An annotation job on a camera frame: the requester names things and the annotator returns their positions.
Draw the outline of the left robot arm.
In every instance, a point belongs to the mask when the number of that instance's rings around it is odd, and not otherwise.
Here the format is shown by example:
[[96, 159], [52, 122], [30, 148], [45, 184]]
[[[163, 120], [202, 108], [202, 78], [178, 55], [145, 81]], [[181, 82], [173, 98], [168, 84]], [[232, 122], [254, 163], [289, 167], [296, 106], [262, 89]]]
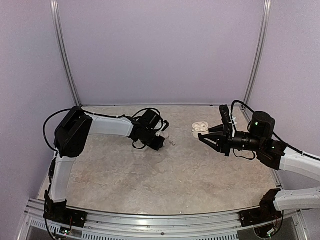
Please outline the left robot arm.
[[144, 108], [133, 116], [111, 116], [84, 110], [78, 106], [65, 109], [64, 119], [54, 131], [54, 151], [45, 192], [46, 212], [63, 223], [70, 218], [67, 205], [67, 188], [75, 160], [86, 146], [89, 136], [108, 135], [125, 137], [143, 148], [160, 150], [165, 142], [161, 136], [169, 127], [156, 108]]

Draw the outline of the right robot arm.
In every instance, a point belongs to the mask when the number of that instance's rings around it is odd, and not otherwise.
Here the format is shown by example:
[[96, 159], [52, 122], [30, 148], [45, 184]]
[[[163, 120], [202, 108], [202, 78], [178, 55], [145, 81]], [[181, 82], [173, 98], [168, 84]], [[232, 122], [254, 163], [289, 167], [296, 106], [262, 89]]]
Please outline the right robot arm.
[[[221, 125], [210, 128], [207, 134], [198, 134], [202, 143], [226, 157], [231, 150], [254, 152], [256, 159], [271, 169], [320, 180], [320, 158], [295, 150], [281, 140], [274, 140], [272, 137], [276, 121], [268, 113], [255, 111], [247, 132], [235, 130], [227, 106], [222, 106], [220, 114]], [[260, 200], [255, 216], [260, 222], [266, 222], [275, 212], [319, 207], [318, 187], [300, 190], [271, 189]]]

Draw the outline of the white charging case gold trim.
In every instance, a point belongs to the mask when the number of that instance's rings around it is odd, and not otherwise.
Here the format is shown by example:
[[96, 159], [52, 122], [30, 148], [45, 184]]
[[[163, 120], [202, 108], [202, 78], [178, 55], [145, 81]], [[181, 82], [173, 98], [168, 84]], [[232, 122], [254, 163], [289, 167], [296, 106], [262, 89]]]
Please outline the white charging case gold trim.
[[209, 131], [209, 124], [206, 121], [198, 121], [192, 124], [193, 133], [205, 133]]

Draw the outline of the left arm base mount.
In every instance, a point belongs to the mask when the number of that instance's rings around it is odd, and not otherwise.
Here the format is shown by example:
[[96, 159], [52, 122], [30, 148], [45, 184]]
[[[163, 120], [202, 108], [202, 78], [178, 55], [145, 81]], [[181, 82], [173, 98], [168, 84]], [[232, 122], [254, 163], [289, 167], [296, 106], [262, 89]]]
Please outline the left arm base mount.
[[49, 191], [44, 193], [43, 218], [52, 222], [83, 228], [86, 223], [87, 213], [85, 211], [67, 208], [67, 200], [54, 202], [49, 196]]

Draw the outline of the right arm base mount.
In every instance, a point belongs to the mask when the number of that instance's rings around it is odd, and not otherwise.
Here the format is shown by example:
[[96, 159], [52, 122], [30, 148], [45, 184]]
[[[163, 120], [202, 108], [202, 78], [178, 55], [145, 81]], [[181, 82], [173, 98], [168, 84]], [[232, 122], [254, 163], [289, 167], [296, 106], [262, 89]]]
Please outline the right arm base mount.
[[258, 207], [240, 211], [239, 220], [241, 226], [254, 226], [276, 220], [276, 218], [280, 219], [283, 216], [283, 213], [276, 210], [273, 203], [277, 193], [280, 191], [279, 188], [271, 189], [260, 200]]

